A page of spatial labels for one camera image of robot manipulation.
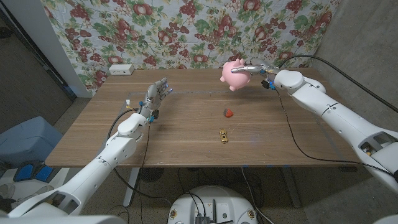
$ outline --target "pink pig toy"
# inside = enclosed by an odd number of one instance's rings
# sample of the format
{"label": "pink pig toy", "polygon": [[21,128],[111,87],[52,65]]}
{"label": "pink pig toy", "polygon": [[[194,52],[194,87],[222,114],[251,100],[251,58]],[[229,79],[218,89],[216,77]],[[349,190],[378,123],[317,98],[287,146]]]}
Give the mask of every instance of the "pink pig toy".
{"label": "pink pig toy", "polygon": [[238,90],[250,82],[249,72],[241,72],[241,73],[231,72],[231,69],[243,66],[244,66],[243,59],[241,60],[236,59],[236,61],[234,62],[226,62],[223,66],[223,76],[221,76],[220,80],[222,82],[227,82],[229,84],[229,89],[232,91]]}

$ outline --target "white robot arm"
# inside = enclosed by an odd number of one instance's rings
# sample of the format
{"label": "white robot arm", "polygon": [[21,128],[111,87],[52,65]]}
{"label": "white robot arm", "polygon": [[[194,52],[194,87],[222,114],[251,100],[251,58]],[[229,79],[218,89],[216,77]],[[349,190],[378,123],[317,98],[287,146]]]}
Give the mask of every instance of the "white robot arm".
{"label": "white robot arm", "polygon": [[234,68],[232,73],[247,71],[264,74],[262,82],[269,88],[286,89],[302,108],[320,116],[350,144],[359,159],[386,172],[365,166],[385,186],[398,194],[398,133],[377,127],[341,103],[326,95],[325,87],[300,72],[280,70],[262,60],[252,59],[253,65]]}
{"label": "white robot arm", "polygon": [[152,84],[141,108],[118,126],[118,131],[108,139],[104,150],[65,185],[28,199],[8,214],[17,217],[62,217],[78,215],[88,199],[103,183],[109,173],[136,151],[141,132],[153,117],[157,118],[160,102],[172,91],[167,90],[167,79]]}

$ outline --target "power strip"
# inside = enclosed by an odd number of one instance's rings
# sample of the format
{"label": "power strip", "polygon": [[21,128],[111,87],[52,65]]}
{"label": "power strip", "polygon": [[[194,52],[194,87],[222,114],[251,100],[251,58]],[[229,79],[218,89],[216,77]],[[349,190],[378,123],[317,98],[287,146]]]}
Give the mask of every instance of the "power strip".
{"label": "power strip", "polygon": [[112,65],[109,68],[111,75],[131,75],[134,71],[132,65]]}

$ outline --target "wooden table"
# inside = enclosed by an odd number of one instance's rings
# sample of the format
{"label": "wooden table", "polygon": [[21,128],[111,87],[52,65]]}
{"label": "wooden table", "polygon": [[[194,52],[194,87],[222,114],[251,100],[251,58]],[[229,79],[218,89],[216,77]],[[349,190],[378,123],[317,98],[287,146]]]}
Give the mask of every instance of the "wooden table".
{"label": "wooden table", "polygon": [[[316,70],[295,70],[320,81],[332,98],[342,101]],[[338,165],[307,158],[296,148],[277,93],[264,89],[260,76],[235,92],[220,82],[220,76],[221,69],[136,70],[128,76],[110,76],[45,163],[52,167],[85,166],[97,155],[126,98],[130,96],[132,106],[137,107],[148,86],[167,77],[174,92],[162,102],[159,119],[151,124],[146,167]],[[297,143],[307,154],[358,161],[327,124],[299,107],[286,91],[280,94]],[[225,118],[225,108],[234,115]],[[223,128],[228,132],[227,144],[220,142]],[[134,155],[120,166],[141,166],[147,129],[144,134]]]}

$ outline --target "gray wall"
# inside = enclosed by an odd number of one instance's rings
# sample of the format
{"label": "gray wall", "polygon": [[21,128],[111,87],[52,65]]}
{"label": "gray wall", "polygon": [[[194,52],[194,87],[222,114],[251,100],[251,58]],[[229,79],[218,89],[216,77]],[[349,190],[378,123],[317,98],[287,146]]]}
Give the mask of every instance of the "gray wall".
{"label": "gray wall", "polygon": [[[342,0],[316,56],[336,65],[375,94],[398,107],[398,1]],[[371,123],[398,131],[398,114],[314,61],[346,106]]]}
{"label": "gray wall", "polygon": [[40,0],[2,0],[77,97],[92,97],[62,49]]}

